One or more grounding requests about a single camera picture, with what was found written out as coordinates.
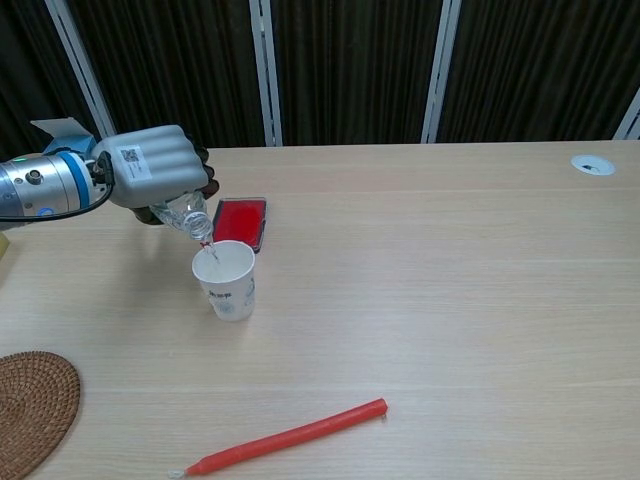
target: white paper cup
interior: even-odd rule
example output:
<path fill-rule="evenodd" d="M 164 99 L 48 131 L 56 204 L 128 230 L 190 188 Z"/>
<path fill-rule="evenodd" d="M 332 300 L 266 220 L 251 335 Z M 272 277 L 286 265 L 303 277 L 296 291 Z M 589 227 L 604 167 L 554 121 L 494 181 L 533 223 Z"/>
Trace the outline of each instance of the white paper cup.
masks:
<path fill-rule="evenodd" d="M 210 253 L 200 250 L 193 257 L 193 274 L 220 320 L 244 320 L 255 305 L 256 256 L 249 245 L 234 240 L 216 242 L 214 247 L 220 263 Z"/>

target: dark curtain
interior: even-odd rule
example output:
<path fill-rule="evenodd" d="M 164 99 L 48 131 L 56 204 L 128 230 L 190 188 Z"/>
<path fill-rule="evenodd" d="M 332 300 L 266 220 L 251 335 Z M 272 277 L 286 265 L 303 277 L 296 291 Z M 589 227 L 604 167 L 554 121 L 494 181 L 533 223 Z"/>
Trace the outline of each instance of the dark curtain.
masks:
<path fill-rule="evenodd" d="M 463 1 L 438 141 L 611 139 L 639 26 L 639 1 Z"/>
<path fill-rule="evenodd" d="M 44 1 L 0 1 L 0 45 L 0 162 L 47 146 L 30 120 L 75 117 L 97 134 Z"/>
<path fill-rule="evenodd" d="M 272 0 L 286 145 L 419 142 L 441 0 Z"/>
<path fill-rule="evenodd" d="M 247 0 L 68 0 L 119 132 L 264 145 Z"/>

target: robotic arm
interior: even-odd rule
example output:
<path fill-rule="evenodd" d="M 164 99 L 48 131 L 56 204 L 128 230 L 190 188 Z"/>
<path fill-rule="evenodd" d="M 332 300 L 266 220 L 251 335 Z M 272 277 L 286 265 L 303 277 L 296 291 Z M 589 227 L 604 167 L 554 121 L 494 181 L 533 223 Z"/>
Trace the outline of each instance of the robotic arm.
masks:
<path fill-rule="evenodd" d="M 195 190 L 206 198 L 217 192 L 207 157 L 177 125 L 97 145 L 90 134 L 54 138 L 40 157 L 0 163 L 0 231 L 87 213 L 107 200 L 159 223 L 149 205 Z"/>

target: woven coaster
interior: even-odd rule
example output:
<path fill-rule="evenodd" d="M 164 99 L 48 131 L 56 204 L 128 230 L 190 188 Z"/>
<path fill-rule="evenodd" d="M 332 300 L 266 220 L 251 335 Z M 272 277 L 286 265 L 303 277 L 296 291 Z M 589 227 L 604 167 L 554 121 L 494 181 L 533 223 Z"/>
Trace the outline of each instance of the woven coaster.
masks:
<path fill-rule="evenodd" d="M 53 353 L 0 358 L 0 480 L 26 477 L 60 443 L 80 403 L 80 378 Z"/>

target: light wood tabletop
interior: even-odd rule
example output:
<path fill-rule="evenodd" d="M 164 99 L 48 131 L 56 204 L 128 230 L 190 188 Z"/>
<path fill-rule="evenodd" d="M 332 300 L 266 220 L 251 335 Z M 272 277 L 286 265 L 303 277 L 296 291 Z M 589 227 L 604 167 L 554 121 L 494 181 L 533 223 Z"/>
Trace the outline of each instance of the light wood tabletop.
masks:
<path fill-rule="evenodd" d="M 162 479 L 378 397 L 386 420 L 212 478 L 638 478 L 640 143 L 212 153 L 211 211 L 269 201 L 248 321 L 214 317 L 195 242 L 128 210 L 7 232 L 0 355 L 83 382 L 33 478 Z"/>

